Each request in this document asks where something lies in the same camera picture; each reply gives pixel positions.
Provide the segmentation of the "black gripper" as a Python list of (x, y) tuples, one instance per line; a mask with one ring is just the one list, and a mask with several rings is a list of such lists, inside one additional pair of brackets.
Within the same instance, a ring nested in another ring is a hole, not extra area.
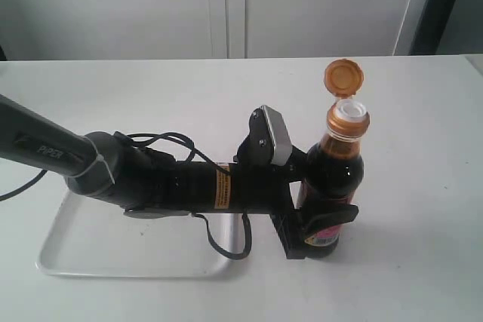
[(305, 205), (298, 212), (291, 197), (290, 184), (304, 180), (308, 169), (307, 153), (292, 146), (287, 164), (271, 164), (272, 141), (262, 110), (249, 118), (249, 133), (238, 148), (230, 165), (230, 213), (240, 213), (245, 233), (245, 245), (240, 253), (227, 253), (241, 260), (251, 252), (253, 238), (250, 214), (270, 216), (287, 259), (305, 259), (305, 243), (333, 243), (342, 224), (358, 215), (352, 204)]

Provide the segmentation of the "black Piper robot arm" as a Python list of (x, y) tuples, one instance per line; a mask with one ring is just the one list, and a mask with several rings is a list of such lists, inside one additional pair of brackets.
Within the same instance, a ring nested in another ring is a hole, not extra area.
[(79, 136), (2, 97), (1, 156), (36, 167), (40, 174), (60, 174), (71, 192), (117, 205), (132, 218), (238, 214), (243, 251), (217, 248), (232, 260), (251, 251), (252, 214), (271, 217), (289, 259), (308, 257), (310, 237), (358, 215), (353, 204), (293, 205), (289, 185), (312, 170), (306, 153), (291, 144), (281, 114), (268, 106), (252, 112), (247, 137), (233, 161), (223, 165), (180, 133)]

